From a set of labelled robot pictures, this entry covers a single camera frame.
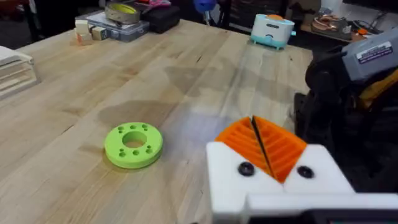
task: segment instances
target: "teal base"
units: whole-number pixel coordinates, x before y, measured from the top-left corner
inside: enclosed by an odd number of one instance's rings
[[[253,42],[255,44],[256,43],[260,43],[260,44],[268,45],[268,46],[271,46],[271,47],[276,47],[277,50],[279,50],[280,48],[284,48],[286,46],[286,44],[287,44],[285,42],[272,40],[272,37],[270,37],[270,36],[258,37],[256,35],[252,35],[251,39],[253,40]]]

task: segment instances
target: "label sticker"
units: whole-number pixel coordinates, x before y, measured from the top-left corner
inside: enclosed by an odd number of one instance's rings
[[[360,64],[370,62],[379,57],[383,57],[392,53],[392,45],[390,42],[385,42],[383,44],[372,47],[356,54],[356,58]]]

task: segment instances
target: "wooden workbench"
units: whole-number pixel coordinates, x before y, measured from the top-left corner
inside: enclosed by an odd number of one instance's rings
[[[72,35],[20,49],[42,83],[0,101],[0,223],[208,223],[206,143],[252,114],[291,129],[293,95],[307,90],[309,50],[201,24],[128,44]],[[107,133],[132,121],[164,137],[139,170],[104,156]]]

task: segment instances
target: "small wooden block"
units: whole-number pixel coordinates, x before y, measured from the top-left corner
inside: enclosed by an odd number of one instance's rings
[[[108,38],[108,32],[105,28],[95,27],[93,29],[93,39],[95,40],[104,40]]]
[[[90,30],[88,29],[88,21],[86,20],[76,20],[75,21],[76,25],[76,32],[78,34],[89,34]]]
[[[78,34],[75,28],[76,40],[80,45],[90,45],[93,43],[93,36],[88,34]]]

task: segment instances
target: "orange 3d printed part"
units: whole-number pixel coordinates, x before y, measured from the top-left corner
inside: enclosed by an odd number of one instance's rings
[[[294,134],[257,116],[233,123],[216,141],[225,143],[281,183],[307,146]]]

